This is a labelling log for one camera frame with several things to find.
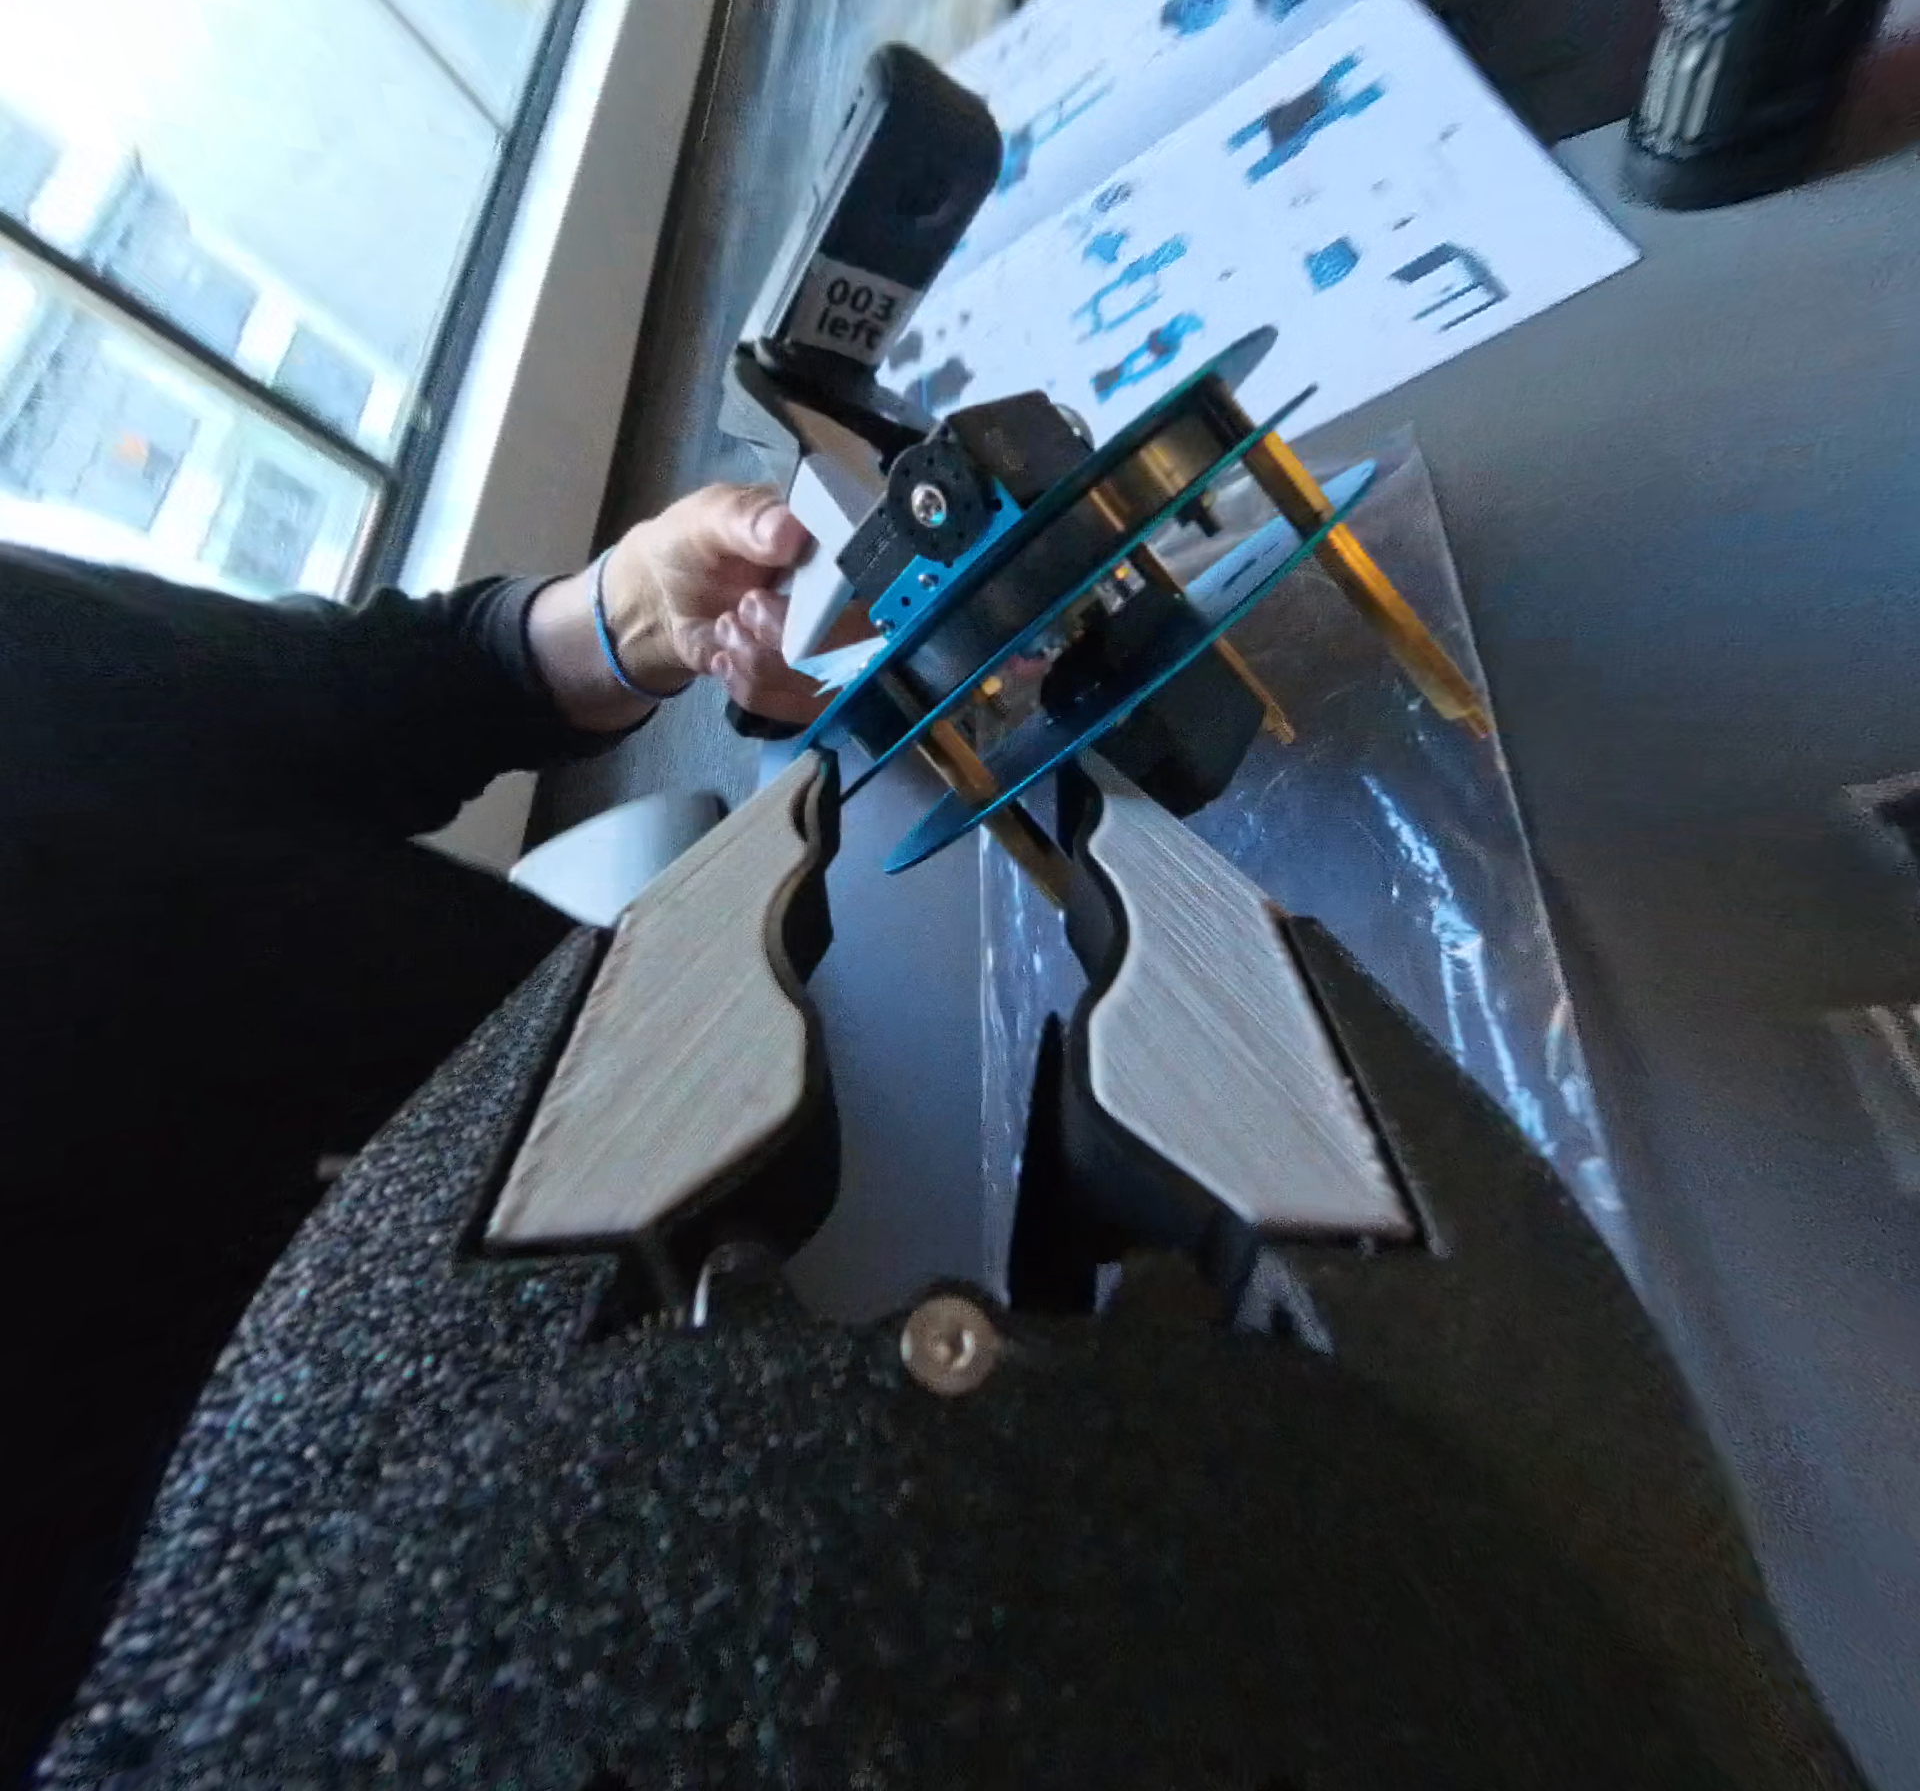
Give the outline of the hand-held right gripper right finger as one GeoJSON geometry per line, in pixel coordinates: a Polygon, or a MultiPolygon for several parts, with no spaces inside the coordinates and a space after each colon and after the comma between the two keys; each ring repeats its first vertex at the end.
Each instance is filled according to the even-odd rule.
{"type": "Polygon", "coordinates": [[[1061,813],[1088,979],[1067,1050],[1091,1122],[1253,1232],[1417,1238],[1279,907],[1093,754],[1061,813]]]}

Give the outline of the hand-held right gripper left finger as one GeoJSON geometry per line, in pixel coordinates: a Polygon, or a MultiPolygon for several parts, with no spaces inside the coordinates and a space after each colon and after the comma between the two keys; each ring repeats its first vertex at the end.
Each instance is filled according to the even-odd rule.
{"type": "Polygon", "coordinates": [[[492,1215],[492,1257],[658,1242],[799,1252],[838,1200],[812,973],[830,957],[838,760],[799,754],[623,914],[492,1215]]]}

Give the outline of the blue round servo base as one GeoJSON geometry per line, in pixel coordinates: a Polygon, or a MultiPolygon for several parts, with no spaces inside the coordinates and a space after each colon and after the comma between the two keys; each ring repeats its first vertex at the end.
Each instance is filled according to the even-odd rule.
{"type": "Polygon", "coordinates": [[[982,829],[1040,866],[1054,844],[1024,800],[1088,754],[1173,816],[1205,812],[1259,732],[1289,736],[1231,633],[1307,566],[1443,722],[1491,732],[1475,680],[1352,533],[1374,463],[1327,482],[1307,467],[1282,425],[1312,386],[1266,417],[1241,404],[1275,341],[1275,326],[1231,341],[1106,441],[1027,389],[896,454],[841,562],[875,638],[802,738],[854,745],[854,789],[910,755],[933,765],[944,789],[886,875],[982,829]]]}

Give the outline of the person's left hand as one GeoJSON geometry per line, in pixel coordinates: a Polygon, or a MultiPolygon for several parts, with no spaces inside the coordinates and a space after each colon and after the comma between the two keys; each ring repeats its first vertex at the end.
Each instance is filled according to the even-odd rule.
{"type": "Polygon", "coordinates": [[[697,680],[745,715],[815,722],[825,702],[779,645],[779,585],[808,545],[773,488],[712,482],[547,581],[527,604],[527,648],[565,725],[632,729],[697,680]]]}

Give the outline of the pale curved chair part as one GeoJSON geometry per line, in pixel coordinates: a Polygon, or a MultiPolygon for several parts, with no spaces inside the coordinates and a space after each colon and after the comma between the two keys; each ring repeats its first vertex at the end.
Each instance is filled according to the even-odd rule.
{"type": "Polygon", "coordinates": [[[709,792],[623,800],[528,850],[507,879],[569,921],[610,931],[723,816],[723,797],[709,792]]]}

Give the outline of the clear plastic bag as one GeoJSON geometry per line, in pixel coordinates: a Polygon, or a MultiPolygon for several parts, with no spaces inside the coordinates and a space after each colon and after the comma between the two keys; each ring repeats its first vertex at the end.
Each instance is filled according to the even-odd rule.
{"type": "MultiPolygon", "coordinates": [[[[1414,431],[1314,434],[1324,482],[1374,460],[1346,517],[1384,575],[1475,680],[1486,672],[1414,431]]],[[[1523,1130],[1638,1270],[1568,978],[1551,936],[1497,732],[1443,722],[1317,566],[1294,569],[1231,643],[1282,702],[1292,745],[1259,738],[1187,821],[1279,909],[1317,920],[1523,1130]]],[[[1086,986],[1061,914],[1001,844],[981,885],[981,1178],[990,1257],[1006,1257],[1043,1017],[1086,986]]]]}

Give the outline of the printed instruction sheet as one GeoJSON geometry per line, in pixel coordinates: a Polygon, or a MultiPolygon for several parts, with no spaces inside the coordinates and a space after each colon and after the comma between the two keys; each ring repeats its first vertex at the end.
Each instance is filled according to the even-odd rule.
{"type": "Polygon", "coordinates": [[[885,385],[1110,437],[1235,341],[1320,428],[1638,261],[1419,0],[1030,0],[949,72],[1001,178],[885,385]]]}

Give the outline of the person's dark clothing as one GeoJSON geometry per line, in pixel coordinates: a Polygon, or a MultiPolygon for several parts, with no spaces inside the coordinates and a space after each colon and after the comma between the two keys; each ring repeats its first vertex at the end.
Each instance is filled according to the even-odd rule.
{"type": "Polygon", "coordinates": [[[2,765],[5,1789],[320,1164],[569,934],[409,834],[2,765]]]}

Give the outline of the window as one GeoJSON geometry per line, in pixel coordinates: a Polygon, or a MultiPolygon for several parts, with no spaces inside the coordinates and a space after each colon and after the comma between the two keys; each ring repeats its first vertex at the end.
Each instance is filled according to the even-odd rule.
{"type": "Polygon", "coordinates": [[[616,40],[709,0],[2,0],[2,540],[243,597],[393,569],[616,40]]]}

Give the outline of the black bit holder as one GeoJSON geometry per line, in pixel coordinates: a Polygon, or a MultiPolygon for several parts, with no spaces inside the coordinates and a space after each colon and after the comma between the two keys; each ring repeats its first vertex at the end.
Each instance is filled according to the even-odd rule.
{"type": "Polygon", "coordinates": [[[1624,194],[1710,212],[1800,187],[1891,0],[1660,0],[1624,194]]]}

